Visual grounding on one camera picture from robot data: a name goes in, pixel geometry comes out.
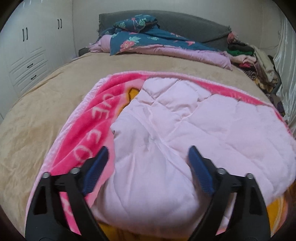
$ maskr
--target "floral pillow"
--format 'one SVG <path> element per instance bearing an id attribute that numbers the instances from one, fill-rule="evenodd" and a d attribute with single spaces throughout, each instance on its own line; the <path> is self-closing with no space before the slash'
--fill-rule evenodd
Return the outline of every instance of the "floral pillow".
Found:
<path id="1" fill-rule="evenodd" d="M 113 26 L 129 32 L 139 33 L 148 25 L 156 25 L 157 19 L 150 15 L 135 15 L 135 17 L 116 22 Z"/>

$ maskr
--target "drawer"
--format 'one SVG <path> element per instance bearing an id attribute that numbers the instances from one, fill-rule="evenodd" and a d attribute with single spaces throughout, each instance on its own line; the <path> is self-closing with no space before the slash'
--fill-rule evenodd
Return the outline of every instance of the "drawer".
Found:
<path id="1" fill-rule="evenodd" d="M 10 72 L 12 85 L 15 85 L 20 79 L 22 79 L 28 73 L 33 71 L 36 67 L 40 66 L 46 61 L 47 57 L 45 51 L 43 51 L 16 67 L 13 71 Z"/>
<path id="2" fill-rule="evenodd" d="M 23 77 L 15 86 L 14 89 L 18 96 L 24 94 L 28 89 L 33 87 L 39 81 L 43 80 L 49 74 L 48 62 L 38 66 L 34 71 Z"/>

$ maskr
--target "blue floral fabric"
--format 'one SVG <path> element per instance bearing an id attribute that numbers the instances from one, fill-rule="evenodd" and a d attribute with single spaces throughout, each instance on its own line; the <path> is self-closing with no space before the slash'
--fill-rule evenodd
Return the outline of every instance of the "blue floral fabric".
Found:
<path id="1" fill-rule="evenodd" d="M 113 28 L 106 29 L 104 34 L 112 35 L 110 55 L 147 45 L 168 45 L 191 50 L 218 51 L 205 44 L 190 41 L 177 34 L 159 29 L 157 19 L 150 15 L 136 15 L 134 18 L 116 22 Z"/>

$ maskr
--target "headboard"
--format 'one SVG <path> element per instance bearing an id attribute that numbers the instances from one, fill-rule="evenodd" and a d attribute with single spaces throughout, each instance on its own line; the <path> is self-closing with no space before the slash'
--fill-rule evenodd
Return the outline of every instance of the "headboard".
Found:
<path id="1" fill-rule="evenodd" d="M 112 27 L 120 20 L 131 18 L 137 14 L 148 14 L 157 18 L 160 29 L 181 35 L 196 42 L 205 43 L 221 51 L 227 49 L 227 37 L 231 32 L 226 27 L 207 19 L 178 12 L 159 10 L 130 10 L 99 15 L 99 32 Z"/>

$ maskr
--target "blue gripper pad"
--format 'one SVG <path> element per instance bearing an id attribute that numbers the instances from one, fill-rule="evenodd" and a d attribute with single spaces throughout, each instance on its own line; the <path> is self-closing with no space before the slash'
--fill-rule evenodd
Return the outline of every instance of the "blue gripper pad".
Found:
<path id="1" fill-rule="evenodd" d="M 86 196 L 88 193 L 93 192 L 94 187 L 104 170 L 109 158 L 108 149 L 104 146 L 100 149 L 99 153 L 95 156 L 95 160 L 91 168 L 84 176 L 82 194 Z"/>
<path id="2" fill-rule="evenodd" d="M 217 170 L 215 165 L 211 160 L 203 158 L 195 146 L 189 149 L 188 158 L 202 190 L 209 195 L 213 195 L 215 193 L 215 172 Z"/>

